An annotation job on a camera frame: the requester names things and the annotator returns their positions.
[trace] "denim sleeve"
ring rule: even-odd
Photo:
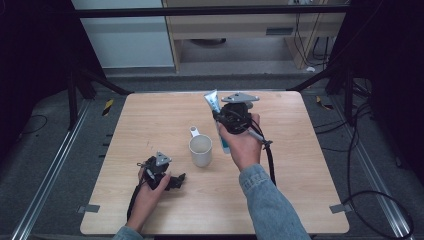
[[[143,237],[134,229],[123,226],[119,231],[113,236],[112,240],[143,240]]]
[[[259,240],[310,239],[293,206],[261,165],[244,169],[239,181]]]

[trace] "gray carpet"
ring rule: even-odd
[[[231,75],[231,76],[191,76],[191,77],[150,77],[144,79],[111,79],[127,90],[146,91],[206,91],[276,89],[293,87],[310,75]],[[63,165],[61,173],[42,209],[32,230],[33,239],[83,239],[79,230],[82,214],[77,208],[88,203],[99,174],[103,156],[107,152],[104,143],[110,142],[120,111],[125,101],[110,90],[95,84],[98,91],[91,101],[89,112],[82,129]],[[321,91],[318,83],[311,91]],[[335,110],[327,110],[316,103],[315,94],[303,94],[305,105],[314,126],[341,120]],[[114,99],[108,116],[102,116],[106,101]],[[22,218],[32,197],[63,140],[68,127],[67,94],[61,92],[41,101],[33,115],[47,118],[44,127],[43,117],[30,119],[26,131],[9,154],[9,166],[1,172],[0,182],[0,235],[10,235]],[[333,125],[317,129],[331,128]],[[415,239],[424,239],[424,212],[420,207],[424,202],[424,188],[412,171],[396,167],[393,152],[384,138],[378,123],[372,115],[359,120],[359,136],[373,163],[389,187],[393,197],[401,201],[414,218]],[[347,197],[347,150],[350,138],[344,128],[327,134],[319,134],[318,139],[341,199]],[[370,184],[355,154],[352,154],[351,185],[353,192],[370,189]],[[393,235],[379,203],[373,196],[360,197],[355,201],[358,211],[374,226],[386,234]],[[353,213],[347,213],[350,230],[342,236],[315,236],[314,239],[384,239],[367,228]]]

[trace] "wooden table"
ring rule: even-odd
[[[310,234],[345,233],[344,213],[311,121],[297,92],[246,92],[260,97],[250,112],[261,115],[261,128],[272,140],[277,186],[290,200]],[[224,154],[204,92],[129,95],[90,199],[100,205],[86,212],[84,234],[114,234],[126,223],[128,203],[137,185],[137,163],[161,151],[172,158],[173,176],[186,173],[181,189],[165,192],[143,234],[254,234],[239,172]],[[233,92],[219,92],[219,97]],[[190,157],[190,126],[213,141],[212,163],[196,167]],[[261,164],[268,170],[267,156]]]

